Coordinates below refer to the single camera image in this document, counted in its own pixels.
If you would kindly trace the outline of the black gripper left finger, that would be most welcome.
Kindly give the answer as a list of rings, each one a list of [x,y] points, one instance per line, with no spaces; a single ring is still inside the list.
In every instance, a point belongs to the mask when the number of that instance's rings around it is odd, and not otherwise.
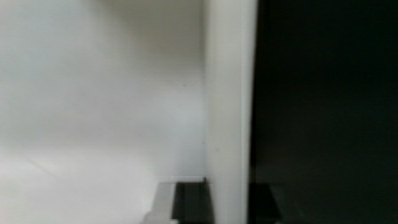
[[[207,182],[159,183],[143,224],[212,224]]]

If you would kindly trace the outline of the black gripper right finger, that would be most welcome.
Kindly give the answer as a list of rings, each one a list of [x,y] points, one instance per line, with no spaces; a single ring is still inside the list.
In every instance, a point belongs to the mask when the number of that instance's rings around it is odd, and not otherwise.
[[[282,213],[267,184],[248,185],[248,224],[280,224]]]

